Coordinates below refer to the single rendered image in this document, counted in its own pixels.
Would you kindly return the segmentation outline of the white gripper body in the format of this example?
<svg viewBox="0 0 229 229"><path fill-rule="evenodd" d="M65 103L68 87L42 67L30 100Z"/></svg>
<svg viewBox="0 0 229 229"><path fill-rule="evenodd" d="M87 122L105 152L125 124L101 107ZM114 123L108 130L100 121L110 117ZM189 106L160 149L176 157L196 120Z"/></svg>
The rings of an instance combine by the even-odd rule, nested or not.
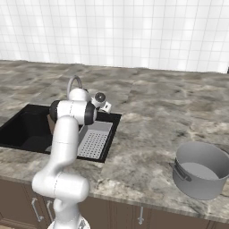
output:
<svg viewBox="0 0 229 229"><path fill-rule="evenodd" d="M112 105L109 102L105 102L104 106L101 108L102 111L106 113L110 113L112 109Z"/></svg>

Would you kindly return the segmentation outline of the grey perforated sink tray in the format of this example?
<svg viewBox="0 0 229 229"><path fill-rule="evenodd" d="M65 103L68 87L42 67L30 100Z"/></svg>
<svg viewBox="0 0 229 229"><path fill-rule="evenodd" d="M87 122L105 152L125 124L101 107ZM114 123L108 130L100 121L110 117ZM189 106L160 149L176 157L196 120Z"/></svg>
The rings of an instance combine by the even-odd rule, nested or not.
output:
<svg viewBox="0 0 229 229"><path fill-rule="evenodd" d="M100 121L95 121L91 125L83 125L79 132L78 156L99 159L112 126L112 123Z"/></svg>

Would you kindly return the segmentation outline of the brown object in sink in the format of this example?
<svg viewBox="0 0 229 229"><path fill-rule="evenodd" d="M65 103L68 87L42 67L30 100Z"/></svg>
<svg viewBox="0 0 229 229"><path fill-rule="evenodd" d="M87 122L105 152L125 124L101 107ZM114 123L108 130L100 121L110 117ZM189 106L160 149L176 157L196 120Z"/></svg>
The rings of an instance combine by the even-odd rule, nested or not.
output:
<svg viewBox="0 0 229 229"><path fill-rule="evenodd" d="M48 121L48 125L49 125L49 130L50 130L51 134L53 135L54 129L55 129L55 122L51 119L49 114L47 115L47 121Z"/></svg>

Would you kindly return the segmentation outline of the black sink basin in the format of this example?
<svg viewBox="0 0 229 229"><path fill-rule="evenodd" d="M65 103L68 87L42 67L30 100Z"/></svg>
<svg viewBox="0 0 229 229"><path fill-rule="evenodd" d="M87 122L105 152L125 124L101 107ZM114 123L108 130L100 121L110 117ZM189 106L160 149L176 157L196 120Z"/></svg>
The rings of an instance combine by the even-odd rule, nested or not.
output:
<svg viewBox="0 0 229 229"><path fill-rule="evenodd" d="M50 154L53 135L49 130L47 115L49 115L48 106L26 105L0 127L0 146ZM89 159L78 155L77 158L104 163L121 117L120 114L98 112L96 121L113 124L102 155L99 159Z"/></svg>

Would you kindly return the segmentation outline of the grey metal pot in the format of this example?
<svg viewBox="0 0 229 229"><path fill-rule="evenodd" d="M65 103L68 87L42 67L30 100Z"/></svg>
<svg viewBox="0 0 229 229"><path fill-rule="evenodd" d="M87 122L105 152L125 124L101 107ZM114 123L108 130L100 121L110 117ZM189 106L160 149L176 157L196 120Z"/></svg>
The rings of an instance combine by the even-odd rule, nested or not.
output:
<svg viewBox="0 0 229 229"><path fill-rule="evenodd" d="M183 143L170 166L177 188L194 199L216 198L229 178L229 154L204 142Z"/></svg>

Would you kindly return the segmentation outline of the grey curved tap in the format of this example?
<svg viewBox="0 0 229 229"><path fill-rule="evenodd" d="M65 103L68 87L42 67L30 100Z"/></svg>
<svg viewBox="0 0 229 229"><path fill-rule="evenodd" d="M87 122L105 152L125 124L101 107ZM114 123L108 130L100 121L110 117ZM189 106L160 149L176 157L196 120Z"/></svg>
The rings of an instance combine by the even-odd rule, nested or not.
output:
<svg viewBox="0 0 229 229"><path fill-rule="evenodd" d="M72 89L72 84L74 81L78 82L78 87L75 89ZM67 85L67 98L69 100L75 100L75 101L90 101L90 96L87 90L85 90L82 87L81 78L77 75L72 76L69 79L68 85Z"/></svg>

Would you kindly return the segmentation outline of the brown cupboard door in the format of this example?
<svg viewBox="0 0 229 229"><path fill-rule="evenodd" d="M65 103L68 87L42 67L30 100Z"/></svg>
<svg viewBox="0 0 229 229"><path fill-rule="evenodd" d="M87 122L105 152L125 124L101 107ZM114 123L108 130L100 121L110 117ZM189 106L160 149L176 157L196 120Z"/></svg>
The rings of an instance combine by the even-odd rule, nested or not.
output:
<svg viewBox="0 0 229 229"><path fill-rule="evenodd" d="M46 229L46 221L38 218L31 198L17 182L0 180L0 225L13 229Z"/></svg>
<svg viewBox="0 0 229 229"><path fill-rule="evenodd" d="M52 222L47 212L47 201L53 199L43 197L44 217L47 224L50 225ZM87 197L83 202L78 204L79 210L82 216L89 222L90 229L109 229L109 204L107 200Z"/></svg>
<svg viewBox="0 0 229 229"><path fill-rule="evenodd" d="M151 209L148 229L229 229L229 224Z"/></svg>
<svg viewBox="0 0 229 229"><path fill-rule="evenodd" d="M140 206L119 202L109 203L109 229L148 229L148 211L143 209L143 224L139 225Z"/></svg>

